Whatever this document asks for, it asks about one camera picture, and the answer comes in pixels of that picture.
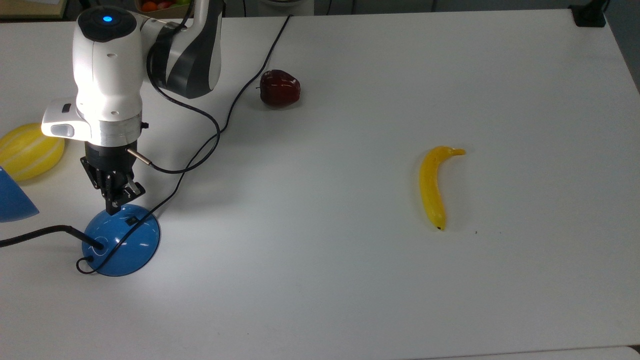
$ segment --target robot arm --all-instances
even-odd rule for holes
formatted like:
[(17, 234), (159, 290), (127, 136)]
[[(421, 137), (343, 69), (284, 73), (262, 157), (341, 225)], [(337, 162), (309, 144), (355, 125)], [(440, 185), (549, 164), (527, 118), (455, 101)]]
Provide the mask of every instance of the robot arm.
[(187, 29), (110, 6), (97, 6), (77, 20), (73, 42), (75, 98), (54, 100), (42, 120), (45, 135), (85, 142), (81, 159), (112, 215), (143, 195), (133, 181), (142, 122), (140, 88), (147, 78), (158, 87), (193, 99), (209, 93), (220, 76), (222, 0), (194, 0)]

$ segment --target black bracket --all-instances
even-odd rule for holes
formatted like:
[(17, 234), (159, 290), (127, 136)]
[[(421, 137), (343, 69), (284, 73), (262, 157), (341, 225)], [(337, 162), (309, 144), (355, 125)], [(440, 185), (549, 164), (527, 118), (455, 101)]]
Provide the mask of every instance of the black bracket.
[(604, 28), (607, 21), (604, 19), (602, 7), (607, 0), (592, 0), (587, 5), (570, 5), (573, 13), (573, 21), (581, 28)]

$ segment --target fruit basket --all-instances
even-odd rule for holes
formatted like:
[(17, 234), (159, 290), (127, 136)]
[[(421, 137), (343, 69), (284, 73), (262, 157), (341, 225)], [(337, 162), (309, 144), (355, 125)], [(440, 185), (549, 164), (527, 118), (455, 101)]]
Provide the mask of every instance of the fruit basket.
[(189, 7), (188, 0), (135, 0), (135, 3), (139, 13), (155, 19), (182, 19)]

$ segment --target orange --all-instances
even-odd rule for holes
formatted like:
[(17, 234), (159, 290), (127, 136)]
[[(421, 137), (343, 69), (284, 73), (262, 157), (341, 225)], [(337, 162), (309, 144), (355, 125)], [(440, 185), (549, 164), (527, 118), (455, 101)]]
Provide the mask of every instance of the orange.
[(158, 10), (158, 5), (156, 5), (156, 3), (154, 3), (153, 1), (147, 1), (146, 3), (142, 4), (142, 7), (140, 9), (144, 12), (154, 12)]

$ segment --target black mount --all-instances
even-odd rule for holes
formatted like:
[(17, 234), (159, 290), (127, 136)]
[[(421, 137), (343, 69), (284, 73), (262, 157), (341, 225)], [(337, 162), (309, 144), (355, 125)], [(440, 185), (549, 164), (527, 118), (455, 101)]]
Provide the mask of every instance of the black mount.
[(84, 143), (86, 156), (80, 159), (84, 171), (94, 188), (104, 198), (106, 211), (113, 215), (120, 207), (142, 196), (145, 189), (133, 181), (133, 163), (136, 158), (127, 149), (136, 150), (138, 142), (126, 146), (103, 147)]
[(587, 5), (570, 5), (573, 13), (573, 21), (581, 28), (604, 28), (607, 21), (604, 19), (602, 7), (607, 0), (592, 0)]

